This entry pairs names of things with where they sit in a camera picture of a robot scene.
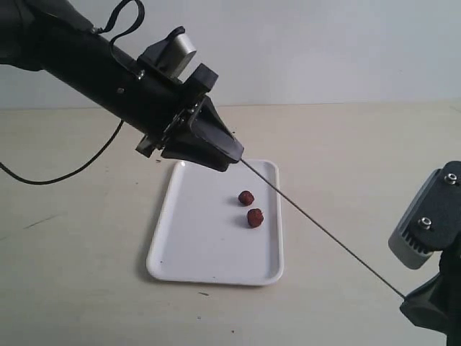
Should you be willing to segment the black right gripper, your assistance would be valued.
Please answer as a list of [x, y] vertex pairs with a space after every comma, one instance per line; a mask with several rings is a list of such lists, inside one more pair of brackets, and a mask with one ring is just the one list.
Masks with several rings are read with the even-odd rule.
[[439, 274], [410, 292], [400, 312], [416, 327], [442, 330], [446, 345], [460, 345], [460, 249], [446, 249]]

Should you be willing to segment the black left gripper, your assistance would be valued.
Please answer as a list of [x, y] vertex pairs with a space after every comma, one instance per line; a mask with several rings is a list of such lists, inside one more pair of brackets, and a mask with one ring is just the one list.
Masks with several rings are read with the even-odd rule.
[[201, 63], [181, 82], [158, 68], [139, 63], [137, 75], [125, 79], [115, 92], [115, 115], [143, 134], [136, 151], [149, 157], [164, 145], [168, 132], [183, 112], [197, 109], [189, 127], [199, 140], [173, 138], [161, 152], [177, 159], [225, 172], [231, 161], [240, 161], [244, 147], [224, 124], [212, 100], [206, 96], [218, 74]]

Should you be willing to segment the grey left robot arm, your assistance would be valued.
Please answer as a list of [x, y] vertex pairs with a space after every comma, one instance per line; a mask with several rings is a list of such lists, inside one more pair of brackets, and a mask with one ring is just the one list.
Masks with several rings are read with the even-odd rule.
[[143, 134], [137, 151], [224, 172], [241, 160], [242, 144], [220, 119], [209, 92], [217, 74], [199, 65], [179, 75], [196, 50], [183, 27], [137, 58], [105, 34], [125, 7], [96, 27], [68, 1], [3, 1], [1, 63], [47, 71]]

